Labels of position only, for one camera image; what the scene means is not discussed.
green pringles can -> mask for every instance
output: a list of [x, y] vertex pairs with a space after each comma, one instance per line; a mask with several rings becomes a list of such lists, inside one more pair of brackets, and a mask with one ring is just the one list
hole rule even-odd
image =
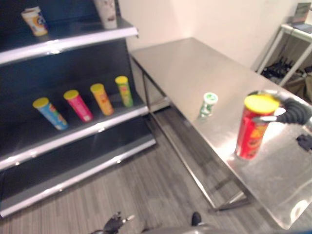
[[128, 78], [125, 76], [119, 76], [115, 79], [116, 84], [118, 85], [118, 89], [120, 92], [120, 96], [123, 104], [126, 107], [133, 106], [133, 100], [129, 88]]

floor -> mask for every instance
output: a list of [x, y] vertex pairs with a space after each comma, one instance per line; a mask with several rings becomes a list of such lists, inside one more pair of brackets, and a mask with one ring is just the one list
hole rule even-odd
[[[239, 189], [207, 154], [205, 144], [179, 114], [169, 108], [158, 112], [157, 116], [189, 163], [198, 167], [199, 176], [205, 176], [206, 186], [217, 203]], [[210, 206], [164, 135], [152, 120], [147, 119], [147, 123], [157, 145], [0, 220], [0, 233], [87, 234], [101, 228], [117, 211], [122, 211], [124, 216], [136, 216], [121, 229], [121, 234], [138, 234], [146, 227], [188, 225], [193, 211], [199, 211], [203, 221], [233, 233], [276, 233], [275, 226], [257, 204], [210, 212]], [[292, 229], [311, 227], [310, 205]]]

black shelving unit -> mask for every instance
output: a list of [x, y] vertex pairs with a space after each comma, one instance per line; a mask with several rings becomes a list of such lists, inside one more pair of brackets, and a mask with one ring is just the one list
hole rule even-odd
[[[92, 1], [41, 0], [49, 35], [40, 38], [17, 18], [30, 2], [38, 4], [4, 4], [0, 25], [2, 217], [156, 143], [142, 118], [148, 108], [136, 93], [125, 41], [137, 29], [121, 18], [118, 1], [118, 28], [104, 30]], [[122, 104], [115, 84], [120, 75], [128, 77], [133, 107]], [[103, 115], [90, 92], [94, 83], [104, 84], [115, 111], [111, 116]], [[70, 89], [79, 91], [92, 121], [83, 123], [63, 98]], [[68, 129], [56, 130], [32, 107], [40, 97], [49, 98]]]
[[139, 117], [10, 168], [0, 176], [0, 215], [8, 216], [61, 192], [154, 144], [154, 137]]

red pringles can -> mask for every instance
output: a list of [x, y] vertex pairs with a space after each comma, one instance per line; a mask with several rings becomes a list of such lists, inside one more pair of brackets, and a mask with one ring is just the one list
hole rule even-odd
[[257, 123], [254, 117], [270, 116], [279, 107], [279, 101], [268, 94], [252, 94], [244, 100], [244, 111], [240, 123], [236, 155], [244, 159], [256, 156], [268, 123]]
[[69, 90], [63, 96], [83, 122], [88, 122], [93, 119], [92, 113], [77, 90]]

blue pringles can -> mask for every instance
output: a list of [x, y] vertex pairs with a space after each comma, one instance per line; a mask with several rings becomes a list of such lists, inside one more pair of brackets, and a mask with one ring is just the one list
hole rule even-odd
[[40, 113], [44, 117], [46, 117], [46, 119], [49, 120], [56, 129], [64, 130], [68, 127], [66, 120], [50, 103], [48, 98], [38, 98], [36, 101], [33, 102], [33, 107], [40, 111]]

